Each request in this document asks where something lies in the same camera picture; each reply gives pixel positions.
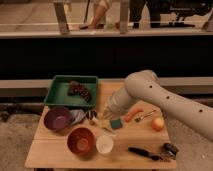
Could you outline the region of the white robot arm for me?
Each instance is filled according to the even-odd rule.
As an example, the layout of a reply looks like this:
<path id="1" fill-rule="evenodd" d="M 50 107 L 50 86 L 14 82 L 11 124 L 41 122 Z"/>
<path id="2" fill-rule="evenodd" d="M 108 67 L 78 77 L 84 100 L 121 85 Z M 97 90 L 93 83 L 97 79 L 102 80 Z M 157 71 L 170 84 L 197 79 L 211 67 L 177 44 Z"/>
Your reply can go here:
<path id="1" fill-rule="evenodd" d="M 105 102 L 103 117 L 127 114 L 139 100 L 151 103 L 213 142 L 213 108 L 192 101 L 161 87 L 152 70 L 128 75 L 123 86 Z"/>

